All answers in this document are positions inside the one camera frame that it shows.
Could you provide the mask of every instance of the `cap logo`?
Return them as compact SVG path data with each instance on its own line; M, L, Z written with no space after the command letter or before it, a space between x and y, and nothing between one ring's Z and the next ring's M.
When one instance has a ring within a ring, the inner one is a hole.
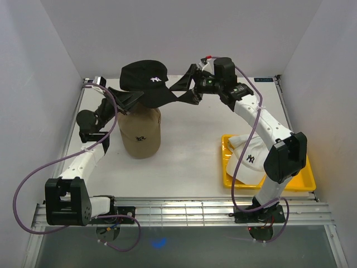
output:
M153 81L153 82L160 82L161 80L160 80L159 77L153 77L153 78L151 78L151 81Z
M255 158L254 158L254 156L252 156L252 155L248 155L248 158L247 158L247 161L249 160L249 163L254 163L254 160L255 160Z
M145 137L141 136L141 137L135 137L136 138L136 141L143 141L143 140L146 140Z

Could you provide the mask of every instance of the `black joint module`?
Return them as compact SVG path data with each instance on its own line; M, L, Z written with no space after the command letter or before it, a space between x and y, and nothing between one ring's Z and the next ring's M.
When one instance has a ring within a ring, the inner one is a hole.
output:
M231 58L223 57L213 61L214 75L217 80L221 80L224 87L231 88L237 84L235 66Z
M268 177L281 184L290 176L296 176L306 166L307 138L302 133L278 141L272 146L264 162Z
M235 102L241 101L242 98L247 95L254 95L254 92L246 84L238 83L237 86L229 92L231 101L227 103L228 107L234 111Z
M102 77L102 76L98 76L94 79L94 82L98 85L101 85L103 87L105 87L107 85L107 80Z
M66 193L70 200L61 199ZM49 225L86 226L91 203L83 179L48 179L45 184L46 219Z

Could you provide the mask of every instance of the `white wall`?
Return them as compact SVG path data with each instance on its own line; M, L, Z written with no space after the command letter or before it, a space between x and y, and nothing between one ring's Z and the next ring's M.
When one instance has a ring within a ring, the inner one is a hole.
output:
M41 0L82 77L136 60L183 74L206 55L249 76L281 74L321 0Z
M308 139L317 196L330 203L357 267L357 2L323 0L282 76L295 131Z
M12 268L21 267L29 238L13 217L13 194L30 171L58 157L81 79L40 0L1 0L0 33L0 266ZM27 226L52 172L20 192Z

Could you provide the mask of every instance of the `cap visor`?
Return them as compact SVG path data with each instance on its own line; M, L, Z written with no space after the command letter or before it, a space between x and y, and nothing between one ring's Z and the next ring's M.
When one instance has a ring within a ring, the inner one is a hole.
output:
M238 163L238 159L236 155L232 154L232 156L228 160L228 164L226 167L226 172L232 177L234 175L234 170L237 166L237 163ZM264 175L265 172L252 170L247 166L245 166L243 163L241 163L238 169L236 179L244 184L258 185L262 181Z
M175 102L178 100L165 85L153 89L141 90L144 95L140 97L139 102L147 108L158 108L167 103Z

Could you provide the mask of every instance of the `metal frame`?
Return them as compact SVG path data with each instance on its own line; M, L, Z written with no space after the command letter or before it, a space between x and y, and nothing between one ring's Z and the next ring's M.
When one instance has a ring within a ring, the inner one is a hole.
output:
M238 199L237 205L246 207L251 199ZM148 200L116 199L118 206L135 206L136 218L142 227L193 227L193 226L260 226L260 223L234 223L231 200ZM327 203L316 201L291 200L288 225L332 225L334 219ZM33 222L35 227L49 226L46 221L46 209L39 205ZM107 224L89 224L107 226Z
M288 127L292 129L279 81L274 78L274 82L276 84ZM83 94L84 89L82 89L75 107L73 121L61 157L67 154L75 126L75 115L78 113ZM64 162L56 165L53 178L56 178L61 174L63 166ZM241 206L250 205L252 202L252 200L247 197L236 197L236 199L237 204ZM290 198L289 205L291 214L288 225L324 225L337 267L346 268L348 265L335 230L334 219L329 211L329 205L327 203L317 202L316 200L314 193L310 193L308 197ZM115 204L120 206L135 206L136 218L143 227L247 226L247 224L236 224L234 223L233 218L228 217L228 213L233 211L233 205L231 200L226 198L206 198L202 200L180 198L116 198ZM282 204L282 206L284 211L286 211L286 206L284 204ZM43 231L47 226L49 225L46 221L45 206L38 205L33 219L32 229ZM92 227L101 225L89 224L87 226ZM126 227L135 228L136 226L130 225ZM36 265L42 238L42 235L30 235L23 267L31 268Z

